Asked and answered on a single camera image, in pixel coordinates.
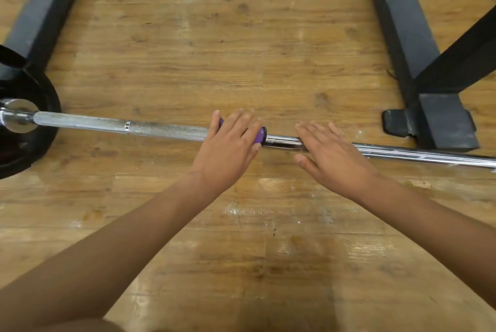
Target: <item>black weight plate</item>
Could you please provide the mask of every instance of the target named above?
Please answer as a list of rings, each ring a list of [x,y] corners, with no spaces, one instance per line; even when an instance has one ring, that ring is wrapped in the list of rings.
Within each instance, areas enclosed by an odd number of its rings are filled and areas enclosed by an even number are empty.
[[[52,82],[36,66],[1,45],[0,63],[0,99],[23,98],[33,102],[40,110],[61,112]],[[27,134],[15,134],[0,127],[0,179],[28,169],[43,157],[57,130],[38,127]]]

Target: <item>skin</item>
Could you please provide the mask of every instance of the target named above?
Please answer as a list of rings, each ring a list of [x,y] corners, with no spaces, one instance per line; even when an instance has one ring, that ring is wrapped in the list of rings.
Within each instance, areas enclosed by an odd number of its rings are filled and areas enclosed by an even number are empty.
[[[244,174],[262,124],[240,109],[219,129],[215,111],[191,170],[152,200],[61,251],[0,290],[0,330],[119,331],[103,320],[150,260]],[[496,307],[496,229],[382,176],[331,123],[297,125],[314,158],[296,163],[425,248]]]

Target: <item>purple barbell pad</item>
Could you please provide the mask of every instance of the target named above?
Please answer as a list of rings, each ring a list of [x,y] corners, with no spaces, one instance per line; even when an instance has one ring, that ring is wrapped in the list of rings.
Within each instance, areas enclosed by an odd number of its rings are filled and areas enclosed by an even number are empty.
[[[221,128],[223,123],[224,123],[224,119],[221,118],[219,121],[219,128]],[[267,132],[267,129],[265,127],[262,127],[260,129],[260,131],[258,131],[257,137],[255,137],[255,141],[253,143],[263,144],[265,141],[265,137],[267,135],[266,132]]]

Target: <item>person's right arm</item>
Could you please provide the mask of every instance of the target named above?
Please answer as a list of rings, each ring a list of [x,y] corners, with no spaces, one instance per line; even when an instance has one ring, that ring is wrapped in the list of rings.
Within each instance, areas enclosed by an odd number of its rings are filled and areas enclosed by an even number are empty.
[[[315,159],[297,154],[301,168],[419,244],[496,309],[496,228],[384,177],[332,123],[296,131]]]

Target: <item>black metal beam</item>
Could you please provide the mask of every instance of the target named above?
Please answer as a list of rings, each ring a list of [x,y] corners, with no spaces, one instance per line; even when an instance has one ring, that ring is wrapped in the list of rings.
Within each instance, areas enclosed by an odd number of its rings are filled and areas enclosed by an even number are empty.
[[[45,70],[73,3],[74,0],[28,0],[4,46]]]
[[[383,112],[384,131],[413,136],[425,149],[467,152],[478,148],[472,117],[457,93],[426,93],[419,86],[419,75],[439,58],[419,1],[373,2],[405,101],[404,109]]]
[[[460,93],[496,70],[496,6],[416,78],[420,93]]]

